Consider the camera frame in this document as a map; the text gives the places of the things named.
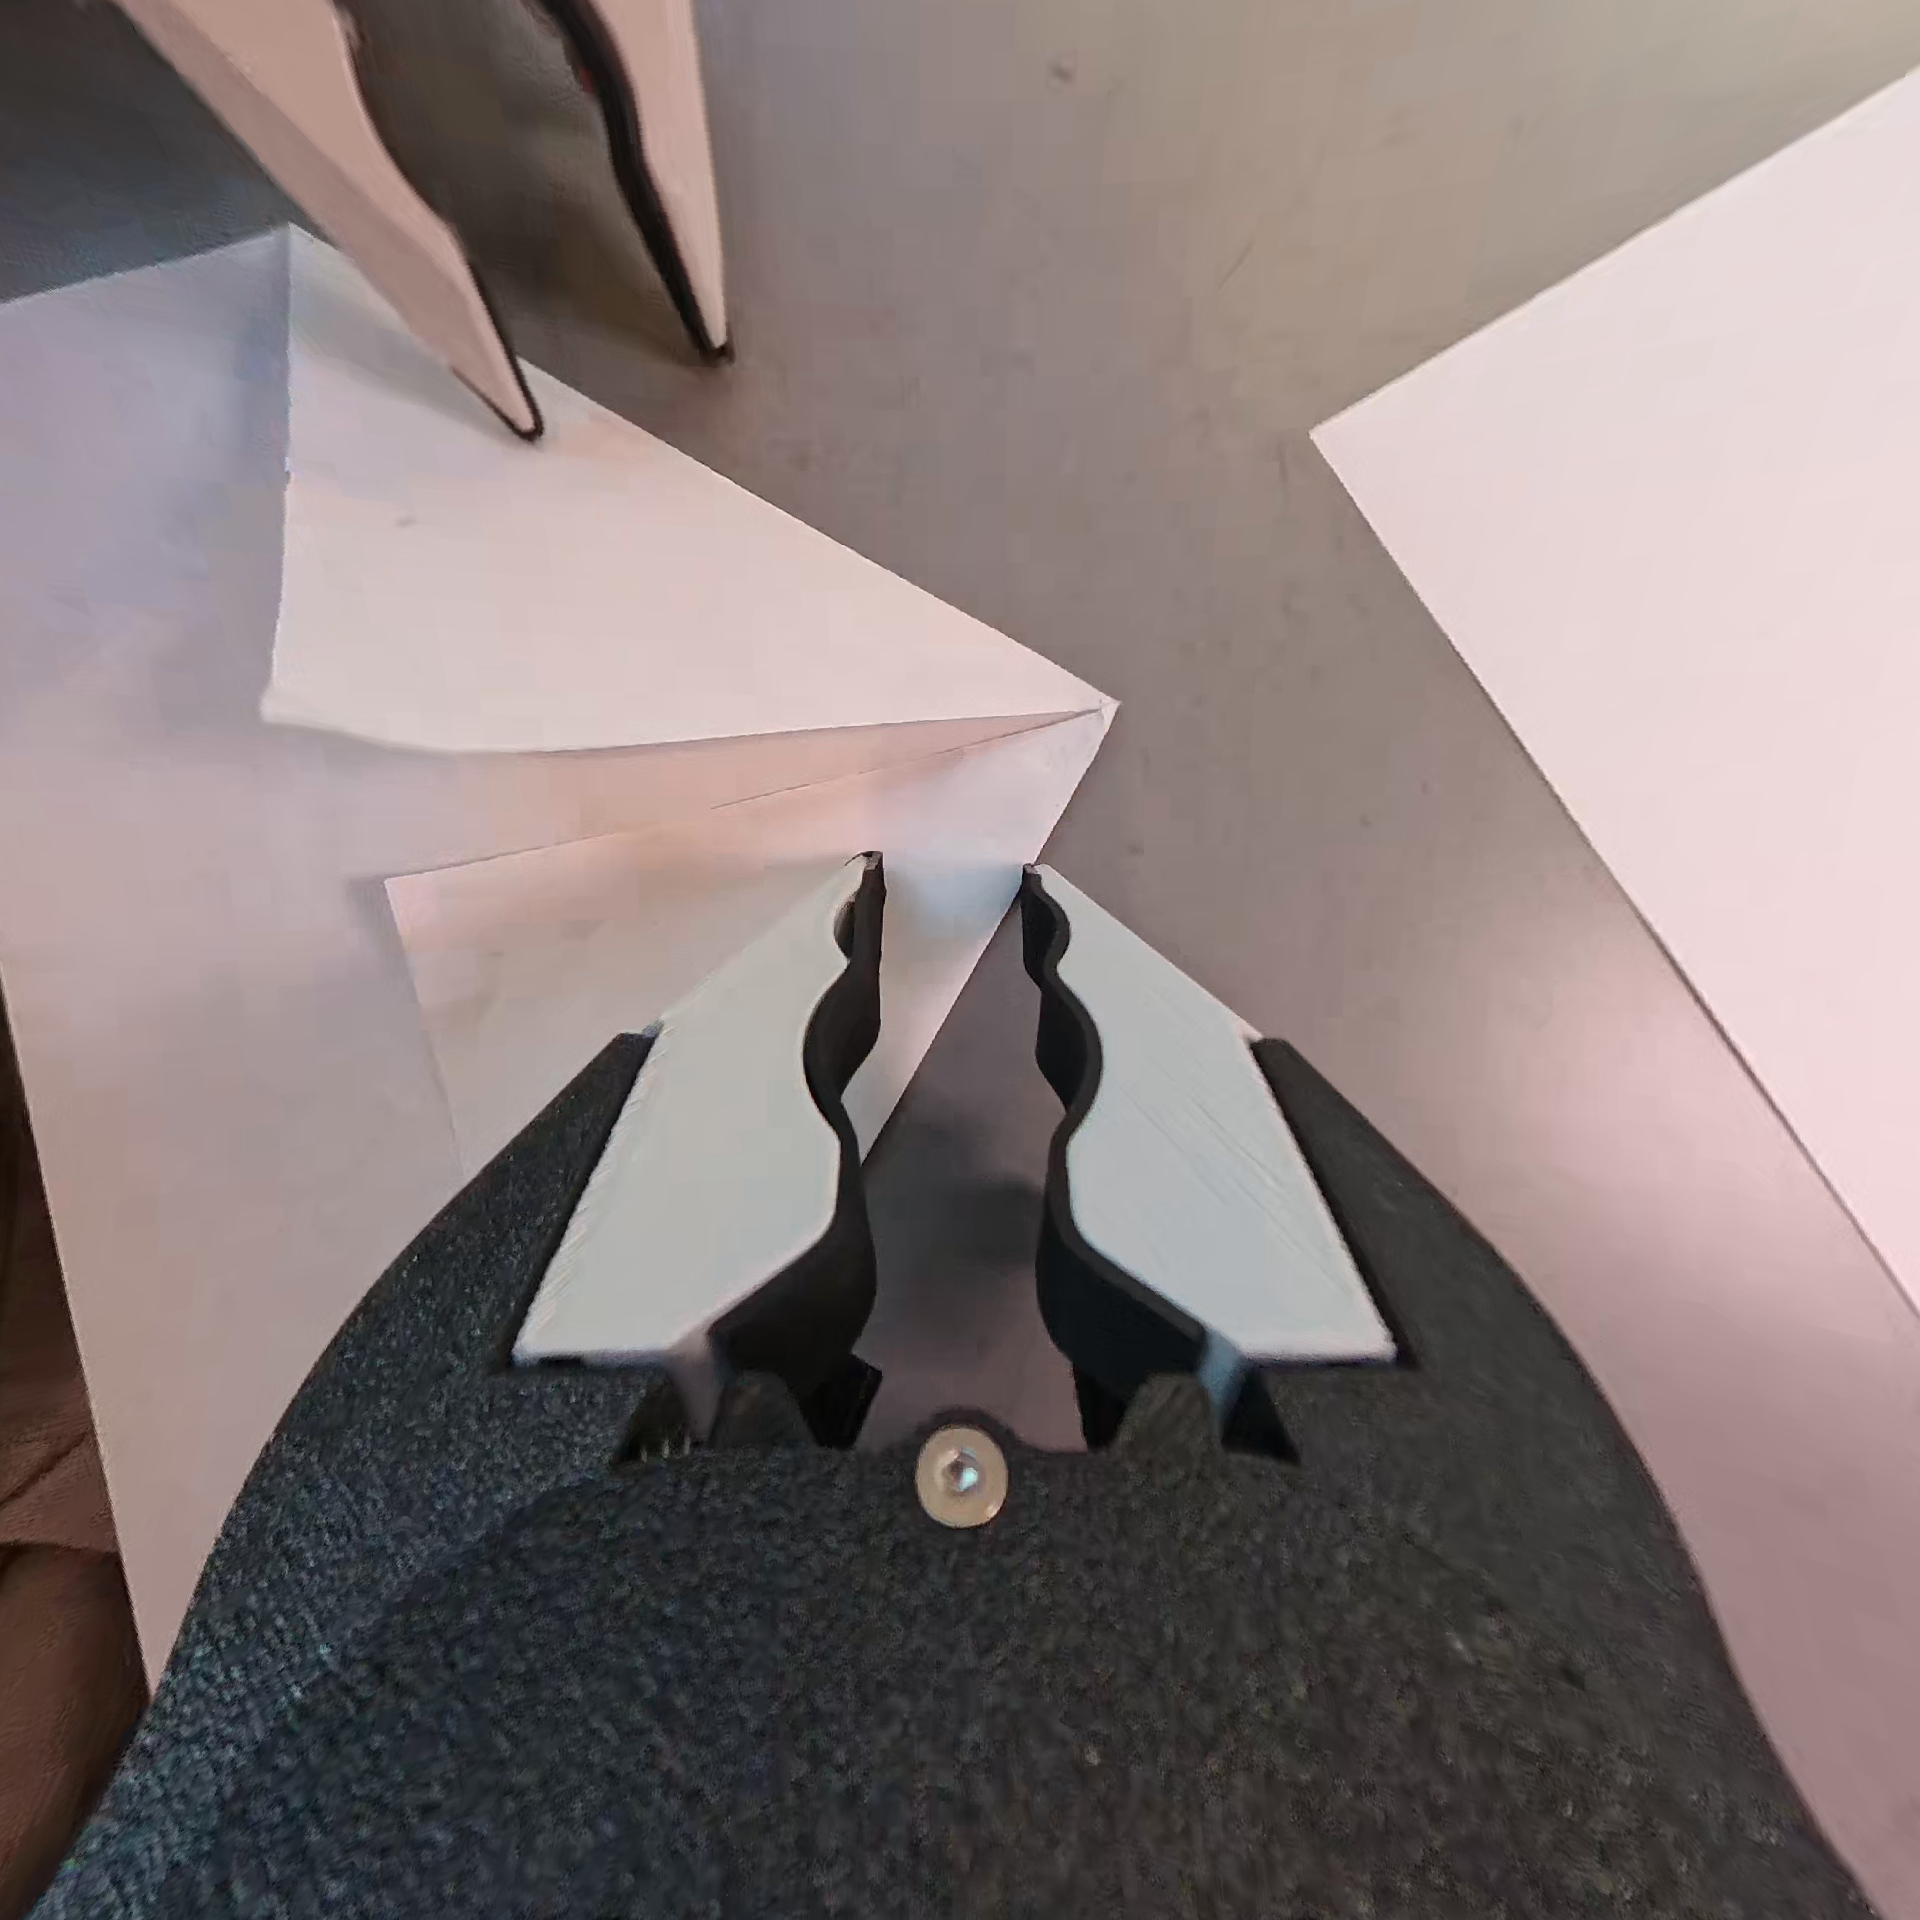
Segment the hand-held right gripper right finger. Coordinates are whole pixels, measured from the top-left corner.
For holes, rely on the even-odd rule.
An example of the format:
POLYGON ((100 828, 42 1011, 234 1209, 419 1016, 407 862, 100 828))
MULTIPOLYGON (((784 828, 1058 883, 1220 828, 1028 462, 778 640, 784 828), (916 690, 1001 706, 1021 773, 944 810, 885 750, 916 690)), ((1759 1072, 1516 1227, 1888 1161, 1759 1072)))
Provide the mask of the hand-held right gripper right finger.
POLYGON ((1055 869, 1021 879, 1034 1056, 1058 1101, 1038 1301, 1090 1452, 1153 1379, 1199 1388, 1213 1434, 1283 1454, 1263 1377, 1394 1367, 1389 1311, 1263 1071, 1258 1035, 1055 869))

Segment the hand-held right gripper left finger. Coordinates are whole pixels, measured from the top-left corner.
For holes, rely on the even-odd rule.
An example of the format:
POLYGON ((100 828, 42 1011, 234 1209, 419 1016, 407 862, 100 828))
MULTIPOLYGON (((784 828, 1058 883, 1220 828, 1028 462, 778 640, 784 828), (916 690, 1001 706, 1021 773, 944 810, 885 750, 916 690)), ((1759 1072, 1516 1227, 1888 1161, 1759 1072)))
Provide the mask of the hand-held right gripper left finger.
POLYGON ((514 1368, 659 1373, 711 1434, 770 1379, 844 1444, 874 1241, 848 1093, 880 1030, 885 876, 832 868, 641 1037, 510 1348, 514 1368))

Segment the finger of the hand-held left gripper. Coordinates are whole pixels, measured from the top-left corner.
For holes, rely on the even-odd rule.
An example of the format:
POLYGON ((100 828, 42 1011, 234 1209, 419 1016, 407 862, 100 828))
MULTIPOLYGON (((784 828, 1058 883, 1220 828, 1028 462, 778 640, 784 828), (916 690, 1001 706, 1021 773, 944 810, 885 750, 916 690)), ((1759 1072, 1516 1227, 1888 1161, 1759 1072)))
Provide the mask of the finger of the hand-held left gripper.
POLYGON ((617 192, 704 362, 732 358, 693 3, 540 3, 597 104, 617 192))
POLYGON ((459 233, 399 167, 333 3, 120 3, 161 62, 518 439, 544 433, 459 233))

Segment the white paper sheet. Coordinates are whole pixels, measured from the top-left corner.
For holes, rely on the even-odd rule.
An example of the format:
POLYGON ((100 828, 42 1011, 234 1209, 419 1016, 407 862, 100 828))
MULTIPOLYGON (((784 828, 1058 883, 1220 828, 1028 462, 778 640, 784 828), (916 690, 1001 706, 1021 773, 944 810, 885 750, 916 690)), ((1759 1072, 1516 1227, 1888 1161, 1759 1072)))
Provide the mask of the white paper sheet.
POLYGON ((1918 75, 1311 432, 1918 1301, 1918 75))
POLYGON ((870 1149, 1116 714, 526 385, 300 229, 2 304, 2 1004, 152 1680, 364 1290, 859 851, 870 1149))

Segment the person's beige sweatshirt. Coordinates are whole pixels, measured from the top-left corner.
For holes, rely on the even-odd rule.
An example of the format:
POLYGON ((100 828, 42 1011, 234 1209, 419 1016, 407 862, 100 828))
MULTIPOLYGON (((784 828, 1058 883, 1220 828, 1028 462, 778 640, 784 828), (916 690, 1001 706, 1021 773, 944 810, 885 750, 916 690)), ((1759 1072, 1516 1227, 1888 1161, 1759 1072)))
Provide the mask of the person's beige sweatshirt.
POLYGON ((152 1704, 74 1320, 2 1037, 2 1916, 26 1918, 152 1704))

